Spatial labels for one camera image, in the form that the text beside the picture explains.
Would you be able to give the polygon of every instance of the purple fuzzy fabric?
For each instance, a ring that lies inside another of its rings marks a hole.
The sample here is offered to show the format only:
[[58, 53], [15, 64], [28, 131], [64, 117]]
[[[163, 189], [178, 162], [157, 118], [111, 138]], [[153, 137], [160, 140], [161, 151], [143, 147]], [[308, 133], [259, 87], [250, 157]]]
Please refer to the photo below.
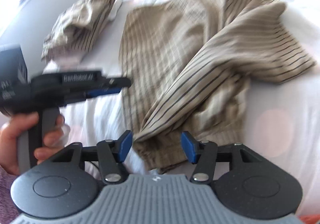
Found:
[[8, 224], [18, 217], [18, 211], [10, 196], [10, 187], [16, 176], [8, 174], [0, 166], [0, 223]]

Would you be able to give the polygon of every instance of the human hand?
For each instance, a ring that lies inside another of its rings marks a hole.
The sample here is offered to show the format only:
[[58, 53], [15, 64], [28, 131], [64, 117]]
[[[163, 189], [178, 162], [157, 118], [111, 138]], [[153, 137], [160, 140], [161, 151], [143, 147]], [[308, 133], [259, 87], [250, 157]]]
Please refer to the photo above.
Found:
[[[25, 115], [18, 114], [12, 117], [9, 123], [5, 124], [0, 130], [0, 165], [9, 174], [19, 175], [17, 158], [17, 138], [26, 130], [36, 125], [39, 121], [37, 112]], [[62, 125], [64, 118], [59, 115], [57, 125]], [[52, 147], [63, 135], [61, 129], [49, 132], [44, 137], [45, 147], [37, 148], [34, 156], [38, 159], [38, 164], [48, 159], [63, 147]]]

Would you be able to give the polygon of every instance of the black cable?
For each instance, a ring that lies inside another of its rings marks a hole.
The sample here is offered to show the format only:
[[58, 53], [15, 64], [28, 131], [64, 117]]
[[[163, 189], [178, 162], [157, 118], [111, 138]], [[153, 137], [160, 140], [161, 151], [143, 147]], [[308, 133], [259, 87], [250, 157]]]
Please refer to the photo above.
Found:
[[95, 164], [95, 163], [93, 163], [93, 162], [89, 162], [89, 163], [91, 163], [93, 166], [95, 166], [95, 168], [97, 168], [98, 169], [98, 171], [100, 171], [100, 168]]

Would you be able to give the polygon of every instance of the gray ribbed surface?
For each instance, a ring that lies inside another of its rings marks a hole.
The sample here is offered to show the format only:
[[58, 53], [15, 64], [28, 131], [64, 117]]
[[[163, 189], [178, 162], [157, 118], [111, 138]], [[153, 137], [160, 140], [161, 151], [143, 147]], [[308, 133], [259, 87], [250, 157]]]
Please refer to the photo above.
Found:
[[21, 215], [12, 224], [301, 224], [289, 215], [278, 220], [252, 220], [224, 207], [209, 186], [190, 183], [184, 175], [130, 175], [106, 186], [86, 210], [60, 220], [34, 220]]

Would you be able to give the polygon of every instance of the silver bolt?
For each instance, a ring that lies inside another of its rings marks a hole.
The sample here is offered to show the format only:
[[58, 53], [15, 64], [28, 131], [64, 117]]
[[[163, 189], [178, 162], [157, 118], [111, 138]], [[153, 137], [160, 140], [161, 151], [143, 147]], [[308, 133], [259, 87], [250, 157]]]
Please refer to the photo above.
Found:
[[209, 180], [209, 176], [207, 174], [205, 174], [205, 173], [202, 173], [202, 172], [196, 173], [192, 177], [193, 177], [193, 179], [195, 181], [207, 181], [207, 180]]
[[110, 173], [105, 176], [105, 180], [108, 182], [117, 182], [120, 181], [121, 176], [117, 173]]

